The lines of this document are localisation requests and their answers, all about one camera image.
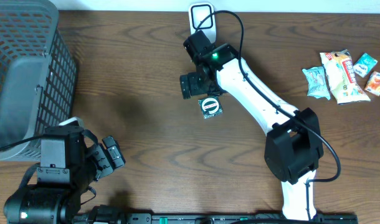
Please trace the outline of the light green wipes pack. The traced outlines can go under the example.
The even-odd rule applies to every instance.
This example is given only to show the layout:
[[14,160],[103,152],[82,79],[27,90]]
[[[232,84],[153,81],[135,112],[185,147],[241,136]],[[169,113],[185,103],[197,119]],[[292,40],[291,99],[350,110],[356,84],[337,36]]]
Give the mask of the light green wipes pack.
[[314,98],[331,99],[330,93],[327,88],[325,79],[325,70],[323,67],[312,67],[309,69],[302,69],[303,74],[308,82],[307,96]]

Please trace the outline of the white blue snack bag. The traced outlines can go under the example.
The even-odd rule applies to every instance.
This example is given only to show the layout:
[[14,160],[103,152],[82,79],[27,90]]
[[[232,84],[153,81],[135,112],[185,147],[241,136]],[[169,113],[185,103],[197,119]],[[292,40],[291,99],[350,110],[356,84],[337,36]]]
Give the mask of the white blue snack bag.
[[356,82],[353,61],[347,49],[320,52],[321,62],[326,72],[330,92],[337,104],[371,101]]

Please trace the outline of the green tissue pack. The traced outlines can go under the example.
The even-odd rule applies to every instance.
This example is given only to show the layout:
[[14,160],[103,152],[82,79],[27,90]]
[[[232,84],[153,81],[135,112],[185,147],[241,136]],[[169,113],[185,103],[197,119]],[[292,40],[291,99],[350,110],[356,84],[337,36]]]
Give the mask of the green tissue pack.
[[365,77],[376,65],[378,61],[367,53],[363,53],[359,60],[353,65],[354,72]]

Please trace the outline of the orange tissue pack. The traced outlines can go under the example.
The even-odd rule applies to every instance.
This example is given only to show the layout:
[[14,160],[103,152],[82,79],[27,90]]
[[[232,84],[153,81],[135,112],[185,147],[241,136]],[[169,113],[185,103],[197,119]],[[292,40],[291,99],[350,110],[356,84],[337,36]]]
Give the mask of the orange tissue pack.
[[380,96],[380,73],[379,72],[373,72],[370,75],[364,89],[376,96]]

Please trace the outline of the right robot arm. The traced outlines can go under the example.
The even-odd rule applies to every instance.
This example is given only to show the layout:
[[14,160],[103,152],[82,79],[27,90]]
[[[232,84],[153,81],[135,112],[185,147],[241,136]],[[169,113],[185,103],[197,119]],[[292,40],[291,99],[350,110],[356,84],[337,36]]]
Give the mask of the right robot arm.
[[230,44],[217,47],[199,30],[183,46],[196,66],[195,72],[179,78],[183,98],[233,96],[265,133],[264,159],[281,182],[283,216],[303,221],[315,218],[312,187],[323,156],[316,113],[309,108],[300,111],[277,96]]

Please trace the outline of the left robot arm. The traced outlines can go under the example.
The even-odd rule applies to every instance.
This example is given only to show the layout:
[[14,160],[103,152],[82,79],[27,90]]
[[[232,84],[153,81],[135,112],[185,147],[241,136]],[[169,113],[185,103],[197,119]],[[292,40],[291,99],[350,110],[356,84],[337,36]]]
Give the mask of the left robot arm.
[[26,170],[6,200],[8,223],[73,223],[91,183],[126,163],[113,136],[99,141],[78,117],[46,128],[40,149],[40,162]]

